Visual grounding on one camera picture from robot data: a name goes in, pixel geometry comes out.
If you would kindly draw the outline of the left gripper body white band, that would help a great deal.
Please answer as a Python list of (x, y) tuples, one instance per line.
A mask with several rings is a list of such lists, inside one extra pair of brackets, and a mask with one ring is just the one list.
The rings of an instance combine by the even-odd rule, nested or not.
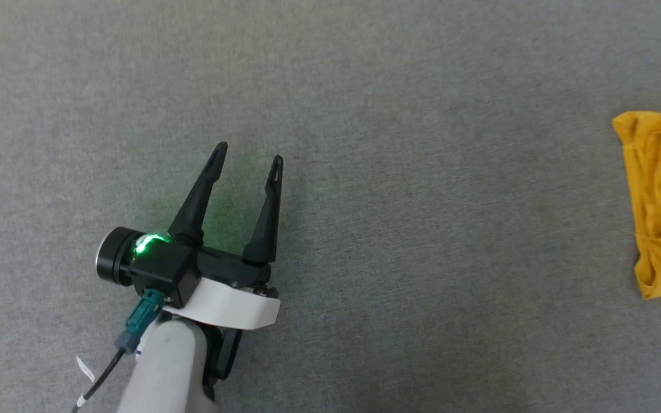
[(269, 287), (275, 255), (257, 261), (204, 247), (197, 253), (202, 279), (182, 307), (165, 306), (170, 314), (210, 326), (251, 331), (274, 324), (281, 301)]

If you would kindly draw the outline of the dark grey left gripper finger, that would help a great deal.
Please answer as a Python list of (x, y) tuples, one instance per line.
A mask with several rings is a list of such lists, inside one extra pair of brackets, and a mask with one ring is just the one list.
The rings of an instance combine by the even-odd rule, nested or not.
[(181, 208), (168, 228), (168, 235), (175, 241), (189, 245), (204, 244), (205, 212), (212, 194), (213, 185), (220, 179), (228, 151), (228, 144), (220, 142), (199, 173)]
[(276, 260), (281, 209), (283, 157), (276, 155), (265, 183), (265, 201), (242, 259), (259, 264)]

